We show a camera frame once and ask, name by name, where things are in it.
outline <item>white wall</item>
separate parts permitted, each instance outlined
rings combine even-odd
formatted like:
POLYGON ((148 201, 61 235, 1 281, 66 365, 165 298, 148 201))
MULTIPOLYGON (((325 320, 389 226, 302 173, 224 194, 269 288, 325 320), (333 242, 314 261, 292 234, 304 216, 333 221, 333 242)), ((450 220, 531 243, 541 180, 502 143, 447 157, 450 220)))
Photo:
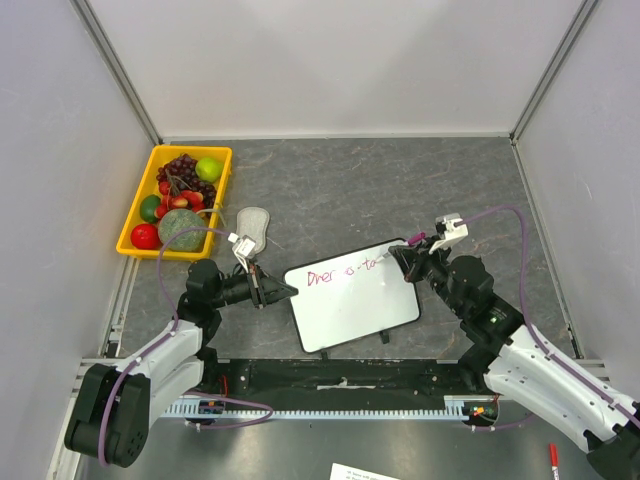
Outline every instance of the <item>white wall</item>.
POLYGON ((0 477, 39 479, 150 144, 67 0, 4 2, 0 61, 0 477))
POLYGON ((508 132, 580 0, 91 0, 163 136, 508 132))
POLYGON ((521 142, 578 338, 638 399, 639 20, 600 2, 521 142))

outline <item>yellow tray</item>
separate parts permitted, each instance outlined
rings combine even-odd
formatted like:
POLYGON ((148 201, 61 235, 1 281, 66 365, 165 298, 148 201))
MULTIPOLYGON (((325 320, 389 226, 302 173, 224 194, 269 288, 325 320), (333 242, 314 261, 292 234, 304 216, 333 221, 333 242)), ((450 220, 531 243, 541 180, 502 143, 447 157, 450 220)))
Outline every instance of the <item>yellow tray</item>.
MULTIPOLYGON (((160 195, 158 190, 158 181, 156 175, 158 174, 158 168, 169 163, 174 158, 186 153, 196 160, 200 160, 203 157, 211 157, 219 162, 224 163, 222 170, 222 176, 214 183, 217 194, 215 200, 216 208, 222 208, 224 194, 227 190, 227 183, 229 182, 229 176, 231 176, 231 149, 228 147, 192 147, 181 145, 158 145, 151 151, 147 168, 144 170, 140 185, 138 185, 138 191, 133 199, 131 208, 129 209, 129 215, 127 215, 127 221, 122 227, 120 232, 120 238, 116 245, 118 253, 123 255, 131 255, 138 258, 158 258, 160 250, 141 250, 134 247, 131 244, 131 231, 136 225, 145 223, 140 217, 140 203, 148 195, 160 195)), ((218 214, 211 215, 209 220, 209 227, 215 228, 218 225, 218 214)), ((213 232, 207 232, 207 236, 204 240, 202 250, 197 252, 174 252, 167 249, 162 255, 163 259, 167 260, 185 260, 193 262, 202 258, 209 258, 211 250, 213 248, 214 235, 213 232)))

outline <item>whiteboard black border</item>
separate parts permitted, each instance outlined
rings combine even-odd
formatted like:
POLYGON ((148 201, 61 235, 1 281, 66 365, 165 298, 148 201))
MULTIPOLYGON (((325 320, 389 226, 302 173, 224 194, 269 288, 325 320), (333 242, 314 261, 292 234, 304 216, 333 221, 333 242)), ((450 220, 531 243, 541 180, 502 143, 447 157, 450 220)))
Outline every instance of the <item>whiteboard black border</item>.
MULTIPOLYGON (((367 250, 368 248, 377 247, 377 246, 379 246, 379 245, 384 245, 385 243, 389 243, 389 242, 395 242, 396 240, 400 240, 400 241, 402 241, 402 242, 405 242, 405 241, 406 241, 406 239, 401 238, 401 237, 397 237, 397 238, 390 238, 389 240, 384 240, 384 241, 382 241, 382 242, 378 242, 378 243, 374 243, 374 244, 371 244, 371 245, 367 245, 367 246, 365 246, 365 247, 356 248, 355 250, 350 250, 350 251, 348 251, 348 252, 341 252, 341 253, 338 253, 338 254, 336 254, 336 255, 332 255, 332 256, 330 256, 330 257, 321 258, 320 260, 314 260, 313 262, 303 263, 303 264, 301 264, 301 265, 296 265, 295 267, 289 267, 289 268, 287 268, 284 272, 282 272, 282 281, 283 281, 283 282, 286 282, 286 280, 284 279, 284 277, 285 277, 285 276, 287 275, 287 273, 288 273, 288 272, 290 272, 291 270, 297 270, 298 268, 308 267, 308 266, 311 266, 311 265, 315 265, 316 263, 322 263, 322 262, 326 262, 327 260, 333 260, 334 258, 344 257, 345 255, 351 255, 352 253, 360 252, 360 251, 362 251, 362 250, 367 250)), ((402 327, 404 327, 405 325, 408 325, 408 324, 410 324, 410 323, 417 322, 418 320, 420 320, 420 318, 422 317, 422 306, 420 305, 420 297, 418 297, 418 287, 416 287, 416 284, 415 284, 415 283, 413 284, 413 292, 414 292, 414 293, 415 293, 415 295, 416 295, 416 303, 418 304, 418 316, 417 316, 415 319, 413 319, 413 320, 409 320, 408 322, 403 323, 402 325, 398 325, 398 326, 396 326, 396 327, 391 327, 391 328, 385 328, 384 330, 381 330, 382 332, 387 332, 387 331, 389 331, 389 332, 390 332, 390 331, 392 331, 392 330, 395 330, 396 328, 402 328, 402 327)), ((295 327, 296 327, 296 334, 298 335, 298 342, 300 342, 300 348, 301 348, 301 349, 302 349, 302 351, 303 351, 303 352, 305 352, 305 353, 318 353, 318 352, 324 352, 324 351, 327 351, 328 349, 335 348, 335 347, 337 347, 337 346, 339 346, 339 345, 344 345, 344 344, 346 344, 346 343, 354 342, 354 341, 356 341, 356 340, 360 340, 361 338, 365 338, 365 337, 368 337, 368 336, 370 336, 370 335, 376 335, 376 333, 370 333, 369 335, 363 335, 362 337, 353 338, 353 339, 351 339, 351 340, 347 340, 346 342, 337 343, 336 345, 332 345, 332 346, 331 346, 331 347, 329 347, 328 349, 327 349, 327 348, 321 348, 321 349, 319 349, 319 350, 313 350, 313 351, 311 351, 311 352, 310 352, 309 350, 306 350, 306 349, 304 348, 304 344, 302 343, 302 337, 300 336, 300 330, 298 329, 298 319, 296 318, 296 313, 295 313, 295 311, 294 311, 294 309, 293 309, 293 304, 291 303, 291 299, 289 299, 289 308, 291 309, 291 315, 293 316, 293 324, 294 324, 294 325, 295 325, 295 327)))

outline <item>marker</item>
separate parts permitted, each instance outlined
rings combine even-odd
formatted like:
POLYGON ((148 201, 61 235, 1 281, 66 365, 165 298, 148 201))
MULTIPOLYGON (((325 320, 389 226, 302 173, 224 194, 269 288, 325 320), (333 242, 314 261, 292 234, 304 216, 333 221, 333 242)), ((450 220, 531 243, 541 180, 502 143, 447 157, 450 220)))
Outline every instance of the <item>marker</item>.
MULTIPOLYGON (((421 242, 422 240, 424 240, 427 237, 427 234, 424 232, 420 232, 416 235, 414 235, 413 237, 411 237, 409 240, 407 240, 406 242, 404 242, 404 246, 405 247, 412 247, 414 246, 416 243, 421 242)), ((376 258, 374 260, 375 263, 379 263, 382 260, 384 260, 385 258, 389 258, 391 256, 391 253, 387 250, 386 253, 383 253, 382 255, 380 255, 378 258, 376 258)))
POLYGON ((558 473, 558 449, 555 444, 549 444, 549 451, 551 452, 551 473, 553 474, 553 480, 560 480, 560 474, 558 473))

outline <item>tomato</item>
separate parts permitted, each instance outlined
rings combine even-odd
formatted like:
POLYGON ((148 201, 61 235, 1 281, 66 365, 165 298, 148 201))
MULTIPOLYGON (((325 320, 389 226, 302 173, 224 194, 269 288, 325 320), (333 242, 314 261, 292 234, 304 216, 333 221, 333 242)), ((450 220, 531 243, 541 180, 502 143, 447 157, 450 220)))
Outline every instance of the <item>tomato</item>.
POLYGON ((158 229, 148 223, 141 223, 131 231, 131 243, 141 250, 155 250, 160 246, 158 229))

